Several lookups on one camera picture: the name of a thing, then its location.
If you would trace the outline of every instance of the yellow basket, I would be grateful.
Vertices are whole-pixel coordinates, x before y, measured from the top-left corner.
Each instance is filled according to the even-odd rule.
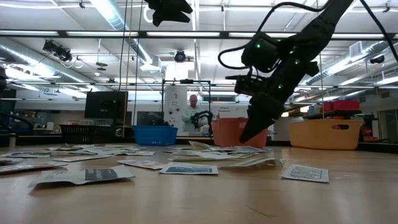
[[[354,150],[362,124],[362,121],[338,119],[290,123],[290,143],[310,149]]]

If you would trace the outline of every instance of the black basket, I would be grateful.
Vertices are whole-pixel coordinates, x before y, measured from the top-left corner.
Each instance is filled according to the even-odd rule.
[[[115,128],[95,125],[64,125],[61,124],[62,136],[66,143],[99,144],[114,141]]]

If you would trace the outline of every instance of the table surface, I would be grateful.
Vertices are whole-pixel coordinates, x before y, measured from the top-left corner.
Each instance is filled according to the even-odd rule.
[[[65,168],[101,169],[118,166],[116,160],[122,159],[168,162],[170,154],[161,152],[165,148],[150,147],[156,151],[152,157],[116,156],[72,162]],[[34,190],[27,186],[41,171],[2,175],[0,223],[398,223],[397,155],[268,149],[268,156],[287,159],[284,168],[260,166],[219,170],[219,175],[174,175],[127,166],[136,175],[131,180],[38,185]],[[235,161],[196,163],[226,165]],[[281,179],[290,164],[329,169],[330,183]]]

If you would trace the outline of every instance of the red box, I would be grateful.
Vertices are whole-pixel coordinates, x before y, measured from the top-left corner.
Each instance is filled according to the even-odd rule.
[[[339,100],[333,102],[333,110],[360,110],[357,100]]]
[[[221,147],[252,146],[264,147],[267,142],[268,130],[265,129],[244,144],[239,142],[243,129],[247,123],[246,118],[221,118],[211,123],[214,135],[214,144]]]
[[[326,102],[323,104],[323,110],[324,112],[332,111],[333,110],[333,103],[332,102]]]

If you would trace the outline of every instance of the man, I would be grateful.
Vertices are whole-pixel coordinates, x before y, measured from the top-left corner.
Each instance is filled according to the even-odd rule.
[[[197,106],[198,97],[196,95],[191,95],[189,97],[190,106],[183,111],[182,121],[184,122],[183,130],[186,132],[194,132],[195,126],[192,123],[191,117],[196,113],[202,112],[203,110]],[[208,124],[207,118],[199,119],[199,127]]]

